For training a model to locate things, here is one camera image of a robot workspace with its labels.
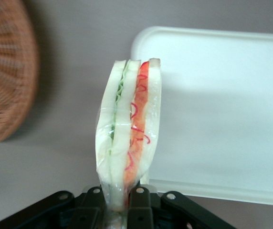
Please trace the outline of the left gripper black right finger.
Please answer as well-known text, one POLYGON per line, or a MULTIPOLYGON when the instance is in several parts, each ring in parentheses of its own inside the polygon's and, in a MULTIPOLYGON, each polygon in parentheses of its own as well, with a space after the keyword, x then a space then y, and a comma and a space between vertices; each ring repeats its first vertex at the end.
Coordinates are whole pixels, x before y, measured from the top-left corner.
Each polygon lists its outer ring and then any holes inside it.
POLYGON ((145 186, 129 194, 128 229, 233 229, 196 202, 177 191, 162 196, 145 186))

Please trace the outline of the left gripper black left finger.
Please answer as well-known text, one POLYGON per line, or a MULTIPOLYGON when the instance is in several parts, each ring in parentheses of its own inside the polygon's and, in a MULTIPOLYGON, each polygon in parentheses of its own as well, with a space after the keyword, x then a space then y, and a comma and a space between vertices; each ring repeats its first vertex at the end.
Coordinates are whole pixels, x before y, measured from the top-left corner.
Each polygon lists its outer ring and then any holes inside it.
POLYGON ((56 192, 0 221, 0 229, 101 229, 105 198, 100 186, 75 197, 56 192))

